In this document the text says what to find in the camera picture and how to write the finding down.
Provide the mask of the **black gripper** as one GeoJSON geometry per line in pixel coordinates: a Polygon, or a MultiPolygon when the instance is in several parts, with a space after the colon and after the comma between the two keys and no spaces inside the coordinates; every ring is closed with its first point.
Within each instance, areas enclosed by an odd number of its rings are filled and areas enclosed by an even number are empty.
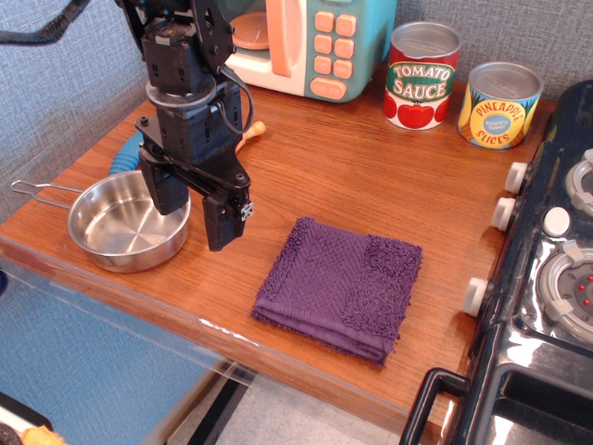
{"type": "Polygon", "coordinates": [[[194,94],[174,95],[153,85],[147,97],[152,118],[137,122],[143,134],[139,165],[155,207],[162,215],[182,208],[191,189],[203,197],[211,251],[243,235],[253,212],[250,178],[235,147],[246,132],[238,85],[212,85],[194,94]]]}

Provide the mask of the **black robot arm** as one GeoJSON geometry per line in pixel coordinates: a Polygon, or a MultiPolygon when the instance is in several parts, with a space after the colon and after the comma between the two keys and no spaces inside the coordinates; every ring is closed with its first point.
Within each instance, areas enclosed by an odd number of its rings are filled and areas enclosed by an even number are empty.
{"type": "Polygon", "coordinates": [[[220,251],[242,236],[252,212],[250,178],[236,149],[253,118],[250,98],[226,64],[233,26],[215,1],[119,1],[145,63],[155,117],[139,121],[140,169],[158,211],[203,198],[208,247],[220,251]]]}

